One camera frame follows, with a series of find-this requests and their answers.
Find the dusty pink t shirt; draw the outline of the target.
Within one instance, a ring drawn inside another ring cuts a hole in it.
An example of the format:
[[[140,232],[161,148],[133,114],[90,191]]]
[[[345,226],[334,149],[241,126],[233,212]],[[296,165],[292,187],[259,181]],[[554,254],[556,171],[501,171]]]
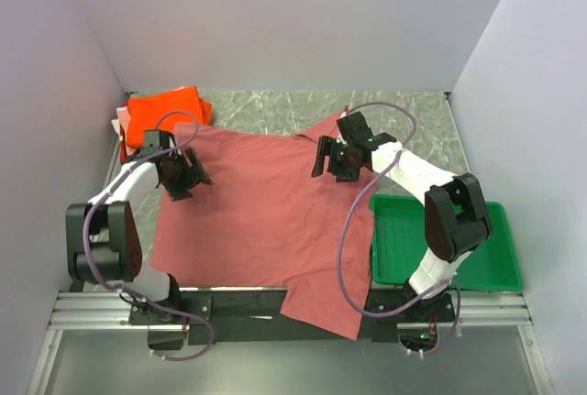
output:
[[[334,116],[294,136],[177,126],[214,184],[162,198],[152,266],[183,287],[284,287],[284,316],[356,339],[374,228],[359,193],[371,174],[311,177],[318,139],[336,129]]]

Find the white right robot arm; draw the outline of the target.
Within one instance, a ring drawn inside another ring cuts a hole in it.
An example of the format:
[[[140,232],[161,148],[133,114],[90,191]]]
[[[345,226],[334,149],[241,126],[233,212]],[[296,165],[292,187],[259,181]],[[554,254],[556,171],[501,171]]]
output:
[[[434,311],[434,298],[451,285],[462,262],[493,233],[480,182],[470,173],[442,170],[388,133],[374,134],[361,112],[346,112],[336,124],[338,137],[317,141],[313,177],[329,172],[338,182],[356,182],[367,169],[375,175],[369,188],[387,178],[424,208],[427,248],[405,284],[410,292],[401,307],[407,317],[422,321]]]

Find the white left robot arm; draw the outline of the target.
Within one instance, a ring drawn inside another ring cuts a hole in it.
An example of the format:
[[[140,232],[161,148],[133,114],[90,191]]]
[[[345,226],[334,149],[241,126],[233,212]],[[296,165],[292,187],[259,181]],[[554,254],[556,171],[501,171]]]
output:
[[[162,323],[177,321],[183,312],[179,285],[173,275],[143,263],[134,212],[160,186],[176,202],[192,198],[196,185],[212,183],[193,148],[179,146],[170,132],[147,131],[143,147],[124,160],[100,193],[66,210],[72,280],[126,293],[138,305],[150,306]]]

